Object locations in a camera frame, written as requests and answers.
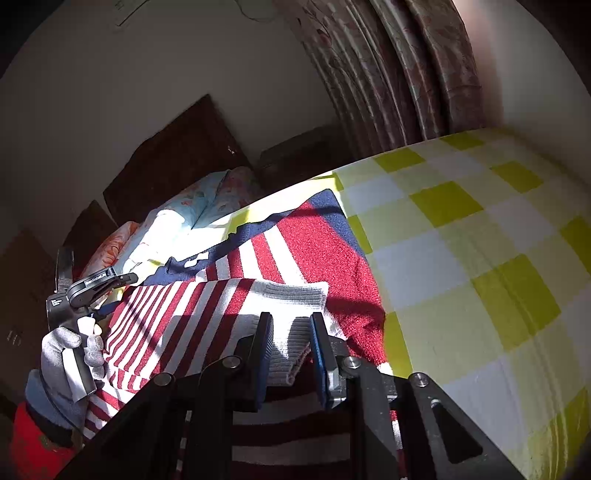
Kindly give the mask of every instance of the red sleeve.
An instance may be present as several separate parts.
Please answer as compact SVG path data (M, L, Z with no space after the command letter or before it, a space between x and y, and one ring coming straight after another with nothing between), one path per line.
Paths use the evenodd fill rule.
M17 408L12 428L10 457L22 480L50 480L76 452L52 443L27 413L25 403Z

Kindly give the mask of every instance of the cabinet door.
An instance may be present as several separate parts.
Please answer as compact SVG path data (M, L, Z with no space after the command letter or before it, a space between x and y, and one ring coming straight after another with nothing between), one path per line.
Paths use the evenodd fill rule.
M0 277L0 390L18 401L29 370L39 365L47 333L53 261L30 232L22 231L0 255L0 271L8 273Z

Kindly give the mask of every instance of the metal bolt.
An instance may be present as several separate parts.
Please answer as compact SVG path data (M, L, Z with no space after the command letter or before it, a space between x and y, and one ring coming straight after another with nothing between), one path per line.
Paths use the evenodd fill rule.
M343 358L343 365L347 368L352 368L354 370L360 367L361 360L356 356L346 356L345 358Z
M240 366L241 363L242 360L240 360L240 357L235 355L227 356L222 360L222 365L226 368L236 368Z
M170 382L172 382L172 380L173 380L173 376L171 374L166 373L166 372L162 372L161 374L158 374L154 377L154 383L156 385L158 385L159 387L165 387Z
M411 377L412 377L411 382L413 382L417 387L422 388L422 387L426 387L427 385L429 385L429 377L421 372L412 374Z

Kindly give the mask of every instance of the curtain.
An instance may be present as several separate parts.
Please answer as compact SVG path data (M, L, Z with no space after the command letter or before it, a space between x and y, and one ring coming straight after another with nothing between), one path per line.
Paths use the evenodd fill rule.
M318 71L355 158L484 126L452 0L275 0Z

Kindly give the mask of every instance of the white wall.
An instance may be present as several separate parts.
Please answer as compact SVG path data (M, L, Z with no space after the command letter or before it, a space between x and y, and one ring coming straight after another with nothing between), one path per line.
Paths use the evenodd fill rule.
M281 19L253 22L232 0L150 0L117 29L114 3L66 0L0 79L0 186L51 255L134 149L205 93L251 161L335 119ZM242 0L272 15L262 3Z
M506 125L591 185L591 96L552 35L517 0L454 0L489 123Z
M0 254L4 252L12 239L21 231L13 214L4 202L0 203Z

